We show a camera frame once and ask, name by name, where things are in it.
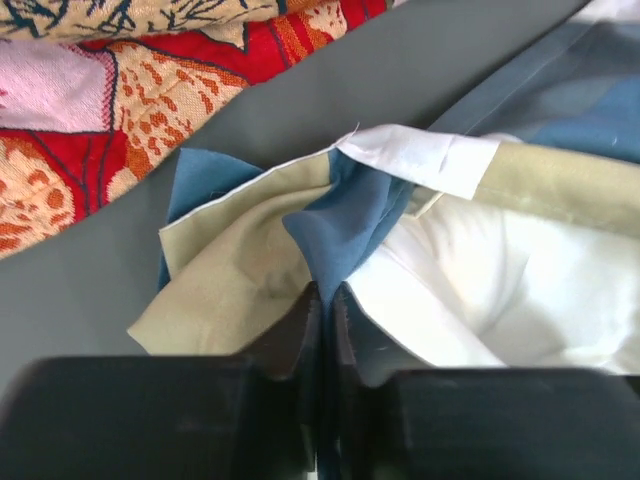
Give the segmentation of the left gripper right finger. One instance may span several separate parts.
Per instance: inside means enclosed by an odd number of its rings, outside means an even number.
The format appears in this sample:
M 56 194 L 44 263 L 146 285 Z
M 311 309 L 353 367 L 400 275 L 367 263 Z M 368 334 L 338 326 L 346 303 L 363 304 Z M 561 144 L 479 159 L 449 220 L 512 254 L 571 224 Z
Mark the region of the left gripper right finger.
M 366 317 L 346 284 L 336 292 L 333 316 L 341 474 L 344 479 L 379 479 L 377 469 L 386 461 L 389 400 L 384 380 L 367 362 L 390 341 Z

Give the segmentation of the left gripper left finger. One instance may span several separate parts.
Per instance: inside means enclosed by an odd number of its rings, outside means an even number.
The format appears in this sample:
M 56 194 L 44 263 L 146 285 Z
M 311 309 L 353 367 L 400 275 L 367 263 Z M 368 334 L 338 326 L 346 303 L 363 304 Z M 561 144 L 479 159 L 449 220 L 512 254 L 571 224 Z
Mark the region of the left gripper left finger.
M 315 469 L 321 299 L 309 283 L 248 348 L 256 362 L 247 400 L 246 479 L 304 479 Z

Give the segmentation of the blue beige checked pillowcase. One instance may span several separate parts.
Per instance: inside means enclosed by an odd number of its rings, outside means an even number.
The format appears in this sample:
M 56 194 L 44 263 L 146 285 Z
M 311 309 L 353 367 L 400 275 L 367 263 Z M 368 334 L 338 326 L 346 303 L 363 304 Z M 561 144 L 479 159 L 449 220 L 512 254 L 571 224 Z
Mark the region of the blue beige checked pillowcase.
M 639 243 L 638 3 L 589 2 L 427 130 L 353 132 L 191 208 L 160 231 L 168 277 L 129 334 L 154 355 L 235 354 L 316 283 L 317 471 L 344 479 L 334 297 L 444 196 Z M 368 319 L 390 341 L 367 362 L 389 400 L 380 478 L 638 477 L 639 370 L 436 367 Z

